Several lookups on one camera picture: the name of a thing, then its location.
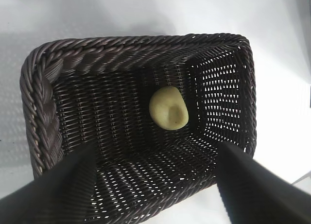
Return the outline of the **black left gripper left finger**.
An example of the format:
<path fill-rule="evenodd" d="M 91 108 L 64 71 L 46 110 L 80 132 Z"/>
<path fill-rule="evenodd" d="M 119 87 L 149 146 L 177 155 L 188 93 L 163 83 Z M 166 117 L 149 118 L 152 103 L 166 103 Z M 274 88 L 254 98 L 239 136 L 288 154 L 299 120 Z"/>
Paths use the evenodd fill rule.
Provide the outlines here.
<path fill-rule="evenodd" d="M 82 144 L 39 178 L 0 200 L 2 224 L 82 224 L 96 181 L 96 153 Z"/>

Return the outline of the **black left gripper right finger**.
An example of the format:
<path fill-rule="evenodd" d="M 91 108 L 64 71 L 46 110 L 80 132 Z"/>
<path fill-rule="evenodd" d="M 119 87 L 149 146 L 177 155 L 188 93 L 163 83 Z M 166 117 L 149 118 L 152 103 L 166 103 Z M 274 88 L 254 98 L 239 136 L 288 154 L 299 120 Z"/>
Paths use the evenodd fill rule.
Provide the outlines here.
<path fill-rule="evenodd" d="M 218 143 L 216 181 L 233 224 L 311 222 L 311 196 L 272 174 L 232 143 Z"/>

